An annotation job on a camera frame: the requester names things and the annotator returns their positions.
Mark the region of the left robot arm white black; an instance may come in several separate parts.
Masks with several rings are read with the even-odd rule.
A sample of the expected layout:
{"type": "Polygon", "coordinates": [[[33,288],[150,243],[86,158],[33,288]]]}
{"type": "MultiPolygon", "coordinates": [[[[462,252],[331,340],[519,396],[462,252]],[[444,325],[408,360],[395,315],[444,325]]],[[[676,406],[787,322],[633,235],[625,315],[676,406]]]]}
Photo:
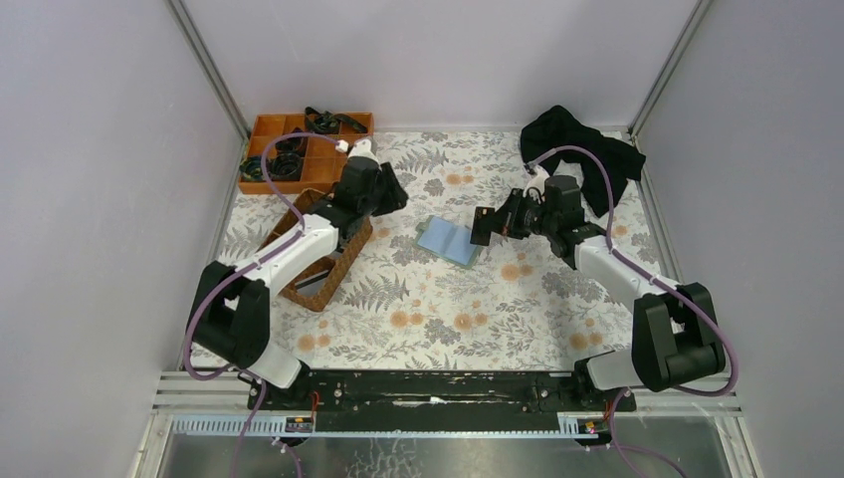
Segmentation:
{"type": "Polygon", "coordinates": [[[295,226],[237,265],[219,261],[202,272],[186,327],[197,344],[277,388],[291,387],[306,365],[271,343],[271,302],[307,267],[346,251],[368,220],[405,207],[408,195],[388,162],[353,156],[333,192],[295,226]]]}

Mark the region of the green card holder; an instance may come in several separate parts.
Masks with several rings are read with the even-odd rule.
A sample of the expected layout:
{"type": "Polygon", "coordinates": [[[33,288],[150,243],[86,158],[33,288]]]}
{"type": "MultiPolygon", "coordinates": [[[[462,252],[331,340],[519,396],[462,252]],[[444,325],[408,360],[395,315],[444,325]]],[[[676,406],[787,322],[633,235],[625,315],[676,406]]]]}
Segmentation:
{"type": "Polygon", "coordinates": [[[414,245],[444,261],[470,269],[480,255],[480,246],[471,242],[471,229],[439,216],[430,216],[416,226],[414,245]]]}

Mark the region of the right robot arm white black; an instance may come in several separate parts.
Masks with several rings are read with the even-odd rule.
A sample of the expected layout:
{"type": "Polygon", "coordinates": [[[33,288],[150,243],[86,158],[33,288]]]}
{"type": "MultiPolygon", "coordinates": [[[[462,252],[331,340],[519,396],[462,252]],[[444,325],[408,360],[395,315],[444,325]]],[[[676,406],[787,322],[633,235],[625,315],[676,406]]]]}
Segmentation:
{"type": "Polygon", "coordinates": [[[573,177],[554,176],[542,189],[515,188],[501,207],[477,208],[472,243],[486,246],[494,234],[545,238],[555,257],[599,283],[631,313],[629,348],[576,364],[575,375],[588,390],[663,391],[726,368],[709,291],[651,274],[610,246],[606,230],[586,219],[573,177]]]}

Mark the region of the woven brown basket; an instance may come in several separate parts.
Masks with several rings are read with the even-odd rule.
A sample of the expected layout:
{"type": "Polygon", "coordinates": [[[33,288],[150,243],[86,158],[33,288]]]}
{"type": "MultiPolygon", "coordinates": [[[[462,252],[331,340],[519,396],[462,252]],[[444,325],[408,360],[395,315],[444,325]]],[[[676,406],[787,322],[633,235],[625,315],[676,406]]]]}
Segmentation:
{"type": "Polygon", "coordinates": [[[350,234],[344,230],[329,233],[329,221],[311,214],[327,203],[327,194],[303,190],[293,204],[305,215],[304,237],[259,270],[273,296],[280,295],[313,312],[322,311],[329,303],[373,231],[365,217],[349,224],[350,234]]]}

